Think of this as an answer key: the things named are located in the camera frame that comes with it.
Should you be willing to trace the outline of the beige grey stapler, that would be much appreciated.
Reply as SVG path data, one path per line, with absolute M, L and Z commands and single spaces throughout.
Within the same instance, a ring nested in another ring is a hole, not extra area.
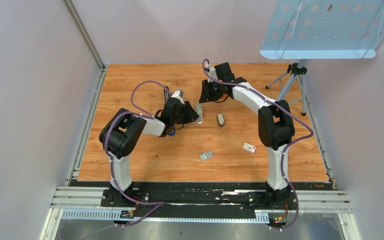
M 196 111 L 196 114 L 198 115 L 196 122 L 198 124 L 202 124 L 203 123 L 203 109 L 202 109 L 202 105 L 200 103 L 195 104 L 195 111 Z

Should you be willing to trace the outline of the small silver stapler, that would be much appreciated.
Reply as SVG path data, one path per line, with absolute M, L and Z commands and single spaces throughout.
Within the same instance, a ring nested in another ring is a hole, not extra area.
M 222 128 L 224 125 L 225 125 L 225 119 L 224 119 L 224 116 L 221 114 L 221 113 L 218 113 L 216 115 L 216 119 L 217 119 L 217 125 Z

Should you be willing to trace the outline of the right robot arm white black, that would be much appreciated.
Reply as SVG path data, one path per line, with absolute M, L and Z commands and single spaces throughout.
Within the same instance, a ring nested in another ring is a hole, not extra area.
M 217 102 L 224 95 L 243 103 L 258 117 L 258 136 L 268 152 L 268 189 L 266 204 L 278 209 L 291 193 L 288 185 L 288 145 L 295 135 L 289 104 L 265 96 L 243 77 L 235 77 L 228 62 L 212 66 L 205 58 L 201 64 L 206 80 L 202 81 L 199 103 Z

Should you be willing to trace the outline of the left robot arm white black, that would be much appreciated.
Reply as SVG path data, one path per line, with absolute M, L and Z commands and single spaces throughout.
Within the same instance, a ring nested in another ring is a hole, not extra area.
M 163 109 L 144 115 L 120 108 L 99 134 L 99 141 L 108 156 L 110 184 L 117 189 L 114 200 L 120 206 L 129 206 L 133 193 L 128 188 L 133 183 L 130 173 L 130 156 L 142 135 L 166 137 L 177 125 L 196 121 L 198 113 L 189 101 L 170 97 Z

